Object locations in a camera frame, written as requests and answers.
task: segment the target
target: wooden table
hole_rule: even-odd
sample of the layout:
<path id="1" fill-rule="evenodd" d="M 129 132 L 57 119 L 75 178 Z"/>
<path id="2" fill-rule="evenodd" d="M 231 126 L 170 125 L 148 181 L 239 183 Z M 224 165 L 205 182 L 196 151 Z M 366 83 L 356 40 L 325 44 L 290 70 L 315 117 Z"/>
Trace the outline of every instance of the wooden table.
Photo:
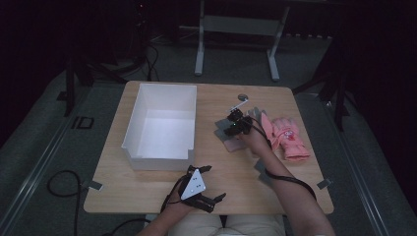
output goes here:
<path id="1" fill-rule="evenodd" d="M 165 196 L 179 177 L 177 171 L 138 171 L 130 166 L 121 149 L 129 120 L 133 111 L 140 82 L 126 84 L 119 107 L 115 114 L 93 180 L 103 184 L 99 191 L 90 190 L 84 208 L 88 212 L 100 213 L 159 213 Z M 299 179 L 308 183 L 316 192 L 318 203 L 325 213 L 333 211 L 326 188 L 317 184 L 324 178 L 316 160 L 300 112 L 289 88 L 205 85 L 197 86 L 197 118 L 194 166 L 211 165 L 203 174 L 207 189 L 203 194 L 214 198 L 222 193 L 227 196 L 215 206 L 216 214 L 270 214 L 284 213 L 274 192 L 258 180 L 260 173 L 254 168 L 257 159 L 246 150 L 228 152 L 214 135 L 215 121 L 224 119 L 231 106 L 240 101 L 237 95 L 245 93 L 249 102 L 242 111 L 258 106 L 268 113 L 269 118 L 293 117 L 300 128 L 300 136 L 310 151 L 305 161 L 288 162 L 277 156 Z"/>

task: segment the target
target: black wire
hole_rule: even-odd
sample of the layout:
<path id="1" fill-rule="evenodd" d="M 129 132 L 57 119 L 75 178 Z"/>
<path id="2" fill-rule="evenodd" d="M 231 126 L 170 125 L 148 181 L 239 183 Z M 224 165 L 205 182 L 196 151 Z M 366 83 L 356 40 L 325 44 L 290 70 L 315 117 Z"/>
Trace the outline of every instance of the black wire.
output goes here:
<path id="1" fill-rule="evenodd" d="M 292 183 L 299 184 L 299 185 L 303 186 L 304 188 L 306 188 L 310 192 L 310 194 L 313 196 L 313 198 L 315 200 L 317 200 L 316 194 L 314 193 L 312 187 L 310 187 L 310 185 L 308 185 L 307 183 L 305 183 L 305 182 L 303 182 L 303 181 L 301 181 L 297 178 L 294 178 L 294 177 L 274 175 L 274 174 L 270 173 L 266 168 L 265 168 L 265 173 L 269 178 L 272 178 L 272 179 L 275 179 L 275 180 L 288 181 L 288 182 L 292 182 Z"/>
<path id="2" fill-rule="evenodd" d="M 59 193 L 56 193 L 55 191 L 52 190 L 52 188 L 51 188 L 52 180 L 56 176 L 61 175 L 63 173 L 70 173 L 76 178 L 76 180 L 77 180 L 77 192 L 72 193 L 72 194 L 59 194 Z M 80 176 L 72 170 L 61 170 L 61 171 L 57 172 L 56 174 L 54 174 L 48 180 L 48 183 L 47 183 L 46 187 L 47 187 L 47 189 L 48 189 L 48 191 L 51 195 L 59 197 L 59 198 L 70 198 L 70 197 L 77 196 L 76 212 L 75 212 L 75 215 L 74 215 L 74 235 L 77 236 L 78 235 L 78 217 L 79 217 L 79 211 L 80 211 L 81 192 L 87 189 L 87 188 L 82 189 Z"/>
<path id="3" fill-rule="evenodd" d="M 64 173 L 69 173 L 69 174 L 72 174 L 75 178 L 76 178 L 76 180 L 77 180 L 77 192 L 75 192 L 75 193 L 71 193 L 71 194 L 60 194 L 60 193 L 57 193 L 57 192 L 55 192 L 54 190 L 52 190 L 52 187 L 51 187 L 51 184 L 52 184 L 52 181 L 58 176 L 58 175 L 61 175 L 61 174 L 64 174 Z M 75 171 L 72 171 L 72 170 L 61 170 L 61 171 L 58 171 L 57 173 L 55 173 L 51 178 L 49 178 L 49 180 L 48 180 L 48 182 L 47 182 L 47 184 L 46 184 L 46 188 L 47 188 L 47 190 L 48 190 L 48 192 L 51 194 L 51 195 L 53 195 L 53 196 L 55 196 L 55 197 L 58 197 L 58 198 L 70 198 L 70 197 L 74 197 L 74 196 L 77 196 L 77 205 L 76 205 L 76 212 L 75 212 L 75 216 L 74 216 L 74 235 L 75 236 L 77 236 L 78 235 L 78 219 L 79 219 L 79 213 L 80 213 L 80 203 L 81 203 L 81 193 L 83 192 L 83 191 L 85 191 L 85 190 L 87 190 L 88 189 L 88 187 L 83 187 L 82 186 L 82 183 L 81 183 L 81 179 L 80 179 L 80 176 L 75 172 Z M 140 221 L 140 222 L 147 222 L 147 223 L 150 223 L 150 220 L 148 220 L 148 219 L 146 219 L 146 218 L 135 218 L 135 219 L 130 219 L 130 220 L 127 220 L 127 221 L 125 221 L 125 222 L 123 222 L 123 223 L 121 223 L 121 224 L 119 224 L 115 229 L 113 229 L 113 231 L 110 233 L 110 234 L 108 234 L 108 233 L 106 233 L 106 234 L 104 234 L 104 235 L 108 235 L 108 236 L 112 236 L 112 235 L 114 235 L 115 233 L 116 233 L 116 231 L 117 230 L 119 230 L 121 227 L 123 227 L 124 225 L 126 225 L 126 224 L 128 224 L 128 223 L 130 223 L 130 222 L 135 222 L 135 221 Z"/>
<path id="4" fill-rule="evenodd" d="M 254 119 L 253 117 L 251 117 L 251 119 L 256 121 L 260 125 L 262 130 L 258 129 L 256 126 L 254 126 L 253 124 L 245 121 L 244 119 L 242 119 L 242 121 L 245 122 L 246 124 L 252 126 L 252 128 L 254 128 L 255 130 L 257 130 L 267 140 L 267 143 L 268 143 L 269 147 L 271 148 L 270 141 L 267 138 L 266 132 L 265 132 L 264 128 L 262 127 L 262 125 L 260 124 L 260 122 L 257 119 Z M 313 196 L 313 198 L 315 200 L 317 200 L 316 194 L 314 193 L 314 191 L 310 187 L 310 185 L 308 185 L 307 183 L 305 183 L 305 182 L 303 182 L 303 181 L 301 181 L 297 178 L 293 178 L 293 177 L 273 175 L 269 171 L 267 171 L 267 169 L 265 169 L 265 173 L 269 178 L 276 179 L 276 180 L 288 181 L 288 182 L 292 182 L 292 183 L 299 184 L 299 185 L 303 186 L 304 188 L 306 188 L 310 192 L 310 194 Z"/>

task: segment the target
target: white storage box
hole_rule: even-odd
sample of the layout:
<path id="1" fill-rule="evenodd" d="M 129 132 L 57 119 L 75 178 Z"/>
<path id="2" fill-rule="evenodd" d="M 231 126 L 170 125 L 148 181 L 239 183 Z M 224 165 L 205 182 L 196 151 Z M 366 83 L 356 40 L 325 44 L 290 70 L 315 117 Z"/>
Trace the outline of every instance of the white storage box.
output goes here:
<path id="1" fill-rule="evenodd" d="M 137 170 L 194 164 L 197 87 L 141 84 L 122 149 Z"/>

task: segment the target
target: table leg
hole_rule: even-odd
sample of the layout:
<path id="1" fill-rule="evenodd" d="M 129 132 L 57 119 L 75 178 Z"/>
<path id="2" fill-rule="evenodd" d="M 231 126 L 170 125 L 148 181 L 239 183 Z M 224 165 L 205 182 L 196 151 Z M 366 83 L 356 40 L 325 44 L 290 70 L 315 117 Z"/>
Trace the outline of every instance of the table leg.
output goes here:
<path id="1" fill-rule="evenodd" d="M 288 17 L 288 13 L 289 13 L 289 7 L 286 7 L 283 14 L 282 14 L 281 21 L 279 22 L 278 27 L 276 29 L 276 34 L 275 34 L 275 39 L 274 39 L 274 42 L 273 42 L 273 46 L 272 46 L 271 49 L 267 50 L 270 76 L 271 76 L 273 81 L 278 81 L 279 80 L 278 69 L 276 67 L 276 61 L 275 61 L 275 52 L 276 52 L 276 48 L 278 47 L 279 41 L 281 40 L 282 31 L 284 30 L 285 21 Z"/>
<path id="2" fill-rule="evenodd" d="M 203 63 L 205 60 L 205 1 L 200 1 L 200 26 L 199 26 L 199 48 L 197 50 L 196 69 L 194 74 L 200 76 L 203 74 Z"/>

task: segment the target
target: pink cloth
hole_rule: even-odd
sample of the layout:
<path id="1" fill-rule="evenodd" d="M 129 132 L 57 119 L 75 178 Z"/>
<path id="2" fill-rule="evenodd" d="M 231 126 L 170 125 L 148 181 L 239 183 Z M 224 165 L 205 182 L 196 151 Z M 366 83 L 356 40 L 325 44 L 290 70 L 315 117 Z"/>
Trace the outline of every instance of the pink cloth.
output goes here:
<path id="1" fill-rule="evenodd" d="M 310 156 L 304 147 L 304 143 L 299 136 L 300 131 L 293 119 L 276 118 L 270 122 L 267 115 L 262 113 L 261 124 L 272 144 L 272 150 L 282 146 L 285 159 L 291 161 L 304 160 Z"/>

